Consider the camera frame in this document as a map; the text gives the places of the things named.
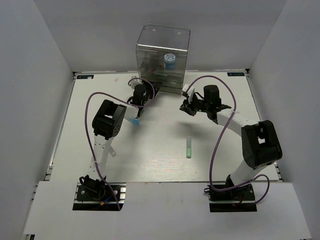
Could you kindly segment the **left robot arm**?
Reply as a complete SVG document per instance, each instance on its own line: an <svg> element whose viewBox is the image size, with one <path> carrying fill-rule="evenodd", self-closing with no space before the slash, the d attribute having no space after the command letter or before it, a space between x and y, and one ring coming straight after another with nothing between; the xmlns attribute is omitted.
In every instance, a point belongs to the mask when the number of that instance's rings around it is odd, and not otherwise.
<svg viewBox="0 0 320 240"><path fill-rule="evenodd" d="M90 136L87 118L91 98L95 95L105 95L116 100L113 102L105 99L92 120L94 143L88 142L92 157L85 177L93 181L104 182L107 180L107 159L109 155L114 155L111 144L119 134L123 121L127 120L133 125L139 125L139 118L142 116L144 108L149 106L162 86L160 82L149 82L141 78L131 79L128 85L133 89L133 94L127 101L104 92L94 92L87 100L84 123L88 139Z"/></svg>

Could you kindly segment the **clear plastic drawer organizer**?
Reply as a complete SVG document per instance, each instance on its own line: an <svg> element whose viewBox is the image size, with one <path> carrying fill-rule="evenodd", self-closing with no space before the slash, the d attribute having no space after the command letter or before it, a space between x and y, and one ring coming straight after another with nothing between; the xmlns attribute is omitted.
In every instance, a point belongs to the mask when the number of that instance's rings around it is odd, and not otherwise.
<svg viewBox="0 0 320 240"><path fill-rule="evenodd" d="M139 77L149 82L160 82L161 92L181 94L184 86L191 31L187 28L146 24L135 47ZM175 68L166 70L164 55L175 55ZM151 72L163 65L163 69Z"/></svg>

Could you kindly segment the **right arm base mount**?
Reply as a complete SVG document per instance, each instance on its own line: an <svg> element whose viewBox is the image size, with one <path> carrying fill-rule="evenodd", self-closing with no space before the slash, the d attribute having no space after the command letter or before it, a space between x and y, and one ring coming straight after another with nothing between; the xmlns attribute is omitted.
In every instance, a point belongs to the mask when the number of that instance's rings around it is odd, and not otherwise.
<svg viewBox="0 0 320 240"><path fill-rule="evenodd" d="M256 212L256 197L251 184L229 190L216 191L208 185L204 193L209 198L211 213L245 213Z"/></svg>

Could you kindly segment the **blue highlighter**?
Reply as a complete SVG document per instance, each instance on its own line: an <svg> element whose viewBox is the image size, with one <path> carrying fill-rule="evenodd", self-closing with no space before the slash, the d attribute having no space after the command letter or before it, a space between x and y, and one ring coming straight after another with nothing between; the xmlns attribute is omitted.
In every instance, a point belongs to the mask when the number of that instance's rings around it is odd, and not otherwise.
<svg viewBox="0 0 320 240"><path fill-rule="evenodd" d="M136 119L136 118L129 117L127 120L130 123L132 123L133 125L135 125L135 126L139 126L140 125L140 121L138 119Z"/></svg>

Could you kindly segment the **left blue corner label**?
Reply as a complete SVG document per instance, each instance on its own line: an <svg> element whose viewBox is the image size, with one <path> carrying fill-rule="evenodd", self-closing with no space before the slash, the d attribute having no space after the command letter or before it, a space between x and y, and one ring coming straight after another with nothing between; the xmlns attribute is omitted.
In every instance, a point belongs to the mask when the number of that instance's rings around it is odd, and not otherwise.
<svg viewBox="0 0 320 240"><path fill-rule="evenodd" d="M81 79L81 80L86 80L86 79L93 79L94 75L90 74L90 75L77 75L76 79Z"/></svg>

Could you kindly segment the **blue white round tape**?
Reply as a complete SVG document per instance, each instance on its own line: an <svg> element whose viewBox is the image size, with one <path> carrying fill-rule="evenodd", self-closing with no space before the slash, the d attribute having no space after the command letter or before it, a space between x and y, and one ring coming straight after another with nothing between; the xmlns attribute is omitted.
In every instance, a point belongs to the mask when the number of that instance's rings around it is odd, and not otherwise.
<svg viewBox="0 0 320 240"><path fill-rule="evenodd" d="M176 66L176 56L173 53L166 53L164 55L164 68L166 70L173 70Z"/></svg>

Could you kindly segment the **orange highlighter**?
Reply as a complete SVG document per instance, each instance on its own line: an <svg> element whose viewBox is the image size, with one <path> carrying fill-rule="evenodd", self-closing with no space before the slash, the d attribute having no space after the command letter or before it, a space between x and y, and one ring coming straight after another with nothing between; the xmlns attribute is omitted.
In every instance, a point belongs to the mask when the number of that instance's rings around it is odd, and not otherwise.
<svg viewBox="0 0 320 240"><path fill-rule="evenodd" d="M117 155L112 146L109 147L108 152L112 157L115 157Z"/></svg>

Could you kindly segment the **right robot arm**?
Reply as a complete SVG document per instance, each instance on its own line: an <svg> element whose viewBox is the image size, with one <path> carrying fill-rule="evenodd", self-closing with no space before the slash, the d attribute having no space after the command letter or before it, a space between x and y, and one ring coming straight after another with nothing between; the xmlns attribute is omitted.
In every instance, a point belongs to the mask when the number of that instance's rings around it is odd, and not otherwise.
<svg viewBox="0 0 320 240"><path fill-rule="evenodd" d="M209 120L223 127L212 156L215 157L222 137L227 129L241 137L243 160L236 170L227 176L226 195L236 200L244 193L245 185L250 184L259 176L261 171L283 156L281 145L270 120L256 121L239 114L235 108L223 104L220 91L216 85L206 85L204 96L198 98L195 88L185 84L182 95L185 97L180 110L190 116L196 113L206 113Z"/></svg>

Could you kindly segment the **green highlighter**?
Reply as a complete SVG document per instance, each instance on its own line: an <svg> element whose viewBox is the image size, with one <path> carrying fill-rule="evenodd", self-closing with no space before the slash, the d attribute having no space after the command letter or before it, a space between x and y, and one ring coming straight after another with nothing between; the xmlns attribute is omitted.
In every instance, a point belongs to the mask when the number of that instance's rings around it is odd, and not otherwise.
<svg viewBox="0 0 320 240"><path fill-rule="evenodd" d="M192 138L188 137L186 139L186 158L191 159L192 158Z"/></svg>

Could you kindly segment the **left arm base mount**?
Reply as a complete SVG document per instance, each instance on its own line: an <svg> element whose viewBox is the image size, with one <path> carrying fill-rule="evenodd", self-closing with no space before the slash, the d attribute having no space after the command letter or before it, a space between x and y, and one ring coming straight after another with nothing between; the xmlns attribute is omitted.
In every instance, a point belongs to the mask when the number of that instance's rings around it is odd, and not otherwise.
<svg viewBox="0 0 320 240"><path fill-rule="evenodd" d="M121 210L125 203L127 185L126 183L111 183L110 185L118 200ZM110 188L107 185L100 193L95 193L86 189L78 182L75 190L72 210L110 212L119 211L119 208Z"/></svg>

